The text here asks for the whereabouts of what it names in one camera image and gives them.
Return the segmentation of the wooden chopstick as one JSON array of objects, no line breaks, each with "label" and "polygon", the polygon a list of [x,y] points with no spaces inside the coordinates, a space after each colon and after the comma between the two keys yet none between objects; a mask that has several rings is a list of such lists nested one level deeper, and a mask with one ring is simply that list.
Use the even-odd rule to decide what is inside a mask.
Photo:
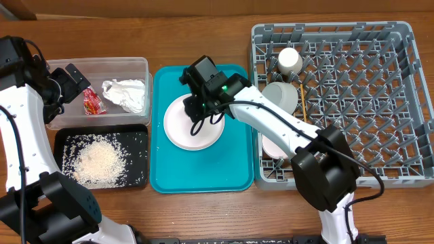
[{"label": "wooden chopstick", "polygon": [[302,104],[303,120],[306,123],[307,122],[307,111],[306,111],[306,104],[305,104],[305,99],[304,99],[304,87],[302,84],[300,84],[300,97],[301,97],[301,104]]}]

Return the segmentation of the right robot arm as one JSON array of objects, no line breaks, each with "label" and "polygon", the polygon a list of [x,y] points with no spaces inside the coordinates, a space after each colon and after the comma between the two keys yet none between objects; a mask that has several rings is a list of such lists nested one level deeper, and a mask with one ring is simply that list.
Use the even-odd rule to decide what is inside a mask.
[{"label": "right robot arm", "polygon": [[360,170],[347,139],[333,125],[320,129],[268,100],[242,75],[227,77],[208,56],[186,67],[179,78],[191,97],[185,112],[197,135],[206,118],[217,115],[246,123],[276,144],[292,167],[296,189],[319,212],[324,243],[354,243],[351,205]]}]

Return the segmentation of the white napkin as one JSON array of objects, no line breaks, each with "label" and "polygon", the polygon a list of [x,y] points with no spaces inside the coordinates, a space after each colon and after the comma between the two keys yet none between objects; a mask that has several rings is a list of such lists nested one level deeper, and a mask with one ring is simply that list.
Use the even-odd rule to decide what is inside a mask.
[{"label": "white napkin", "polygon": [[139,79],[104,81],[102,95],[128,113],[141,113],[145,107],[146,85]]}]

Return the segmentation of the white cup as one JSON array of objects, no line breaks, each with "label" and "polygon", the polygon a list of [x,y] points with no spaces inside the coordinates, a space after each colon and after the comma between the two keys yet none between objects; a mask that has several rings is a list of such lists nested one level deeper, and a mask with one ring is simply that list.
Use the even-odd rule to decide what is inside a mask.
[{"label": "white cup", "polygon": [[278,55],[277,67],[283,75],[298,74],[302,70],[302,57],[292,47],[284,48]]}]

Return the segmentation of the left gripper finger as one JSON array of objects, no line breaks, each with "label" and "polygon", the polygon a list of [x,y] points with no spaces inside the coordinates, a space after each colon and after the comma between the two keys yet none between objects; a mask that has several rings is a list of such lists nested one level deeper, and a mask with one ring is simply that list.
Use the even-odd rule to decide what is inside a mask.
[{"label": "left gripper finger", "polygon": [[68,73],[63,68],[57,68],[51,73],[50,77],[55,81],[67,81]]},{"label": "left gripper finger", "polygon": [[65,69],[68,73],[64,85],[66,95],[79,95],[90,86],[90,82],[74,64],[68,64]]}]

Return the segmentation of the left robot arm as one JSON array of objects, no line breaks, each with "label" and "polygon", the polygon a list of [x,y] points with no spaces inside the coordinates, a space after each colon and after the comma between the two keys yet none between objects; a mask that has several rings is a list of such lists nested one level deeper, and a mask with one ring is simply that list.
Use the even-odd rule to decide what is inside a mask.
[{"label": "left robot arm", "polygon": [[49,71],[32,41],[1,38],[1,139],[7,193],[1,221],[23,243],[145,243],[133,226],[102,215],[94,195],[61,173],[45,125],[89,86],[72,64]]}]

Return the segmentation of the grey bowl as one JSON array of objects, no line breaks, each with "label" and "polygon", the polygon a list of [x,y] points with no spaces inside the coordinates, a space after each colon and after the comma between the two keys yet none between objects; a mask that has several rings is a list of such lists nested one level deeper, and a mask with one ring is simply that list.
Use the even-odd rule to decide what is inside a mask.
[{"label": "grey bowl", "polygon": [[272,82],[265,86],[262,95],[289,114],[293,114],[298,103],[298,92],[289,83]]}]

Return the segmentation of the red snack wrapper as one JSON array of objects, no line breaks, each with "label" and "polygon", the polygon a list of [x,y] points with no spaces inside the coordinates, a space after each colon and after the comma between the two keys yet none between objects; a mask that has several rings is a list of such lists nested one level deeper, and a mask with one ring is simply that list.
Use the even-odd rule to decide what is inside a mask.
[{"label": "red snack wrapper", "polygon": [[86,115],[106,114],[106,106],[92,86],[83,91],[83,106]]}]

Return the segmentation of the small pink plate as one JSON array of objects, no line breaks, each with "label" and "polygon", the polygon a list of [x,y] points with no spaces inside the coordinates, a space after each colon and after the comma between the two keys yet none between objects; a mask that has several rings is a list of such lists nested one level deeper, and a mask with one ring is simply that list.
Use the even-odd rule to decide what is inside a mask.
[{"label": "small pink plate", "polygon": [[262,149],[272,159],[287,159],[288,156],[267,137],[262,135]]}]

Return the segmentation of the large pink plate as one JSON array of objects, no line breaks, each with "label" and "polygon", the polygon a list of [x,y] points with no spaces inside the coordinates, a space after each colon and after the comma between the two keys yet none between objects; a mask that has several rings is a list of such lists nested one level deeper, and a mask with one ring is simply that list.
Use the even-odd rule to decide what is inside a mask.
[{"label": "large pink plate", "polygon": [[224,118],[218,123],[211,124],[209,119],[204,121],[203,127],[196,136],[191,135],[193,122],[184,111],[184,100],[190,98],[185,94],[176,98],[167,108],[163,127],[166,136],[177,147],[184,150],[202,150],[213,145],[224,130]]}]

